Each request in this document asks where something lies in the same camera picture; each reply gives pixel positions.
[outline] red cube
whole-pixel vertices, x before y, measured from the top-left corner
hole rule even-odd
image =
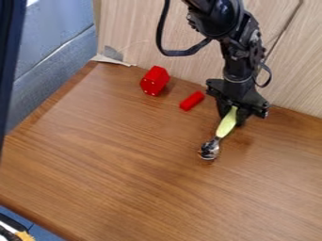
[[[141,87],[146,94],[157,96],[167,85],[169,74],[166,69],[153,66],[141,80]]]

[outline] yellow object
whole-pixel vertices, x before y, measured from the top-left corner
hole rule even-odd
[[[219,138],[224,138],[227,136],[233,128],[237,124],[236,116],[237,116],[237,107],[233,106],[230,112],[225,116],[225,118],[221,121],[216,135]]]
[[[17,232],[16,235],[23,241],[35,241],[35,238],[29,235],[27,232]]]

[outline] black cable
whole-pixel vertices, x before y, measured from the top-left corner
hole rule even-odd
[[[253,78],[253,80],[254,80],[254,82],[255,82],[256,86],[258,86],[259,88],[266,88],[266,87],[270,84],[270,82],[272,81],[273,73],[272,73],[272,71],[269,69],[269,67],[268,67],[264,62],[261,62],[261,63],[260,63],[260,66],[261,66],[261,68],[262,68],[263,70],[265,70],[266,72],[268,72],[269,77],[268,77],[268,79],[266,80],[266,82],[264,82],[262,85],[259,85],[259,84],[257,83],[256,78]]]
[[[211,39],[204,39],[200,43],[192,46],[191,48],[187,50],[165,50],[162,47],[162,36],[163,36],[163,30],[165,26],[165,22],[169,13],[169,5],[170,0],[165,0],[165,5],[162,10],[162,14],[160,17],[159,24],[156,29],[156,46],[159,49],[159,51],[164,56],[192,56],[195,55],[198,51],[200,51],[201,48],[206,46],[209,42],[211,42]]]

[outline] red block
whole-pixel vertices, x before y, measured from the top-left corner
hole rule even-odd
[[[153,66],[141,80],[141,87],[146,94],[157,96],[167,85],[169,74],[166,69]]]
[[[203,101],[204,97],[205,96],[201,91],[196,91],[180,103],[180,108],[182,108],[185,111],[188,111],[192,109],[195,105]]]

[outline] gray panel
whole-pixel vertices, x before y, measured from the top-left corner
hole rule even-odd
[[[80,70],[96,54],[96,49],[93,25],[20,77],[12,91],[7,130],[13,129]]]
[[[40,0],[27,8],[16,79],[93,25],[90,0]]]

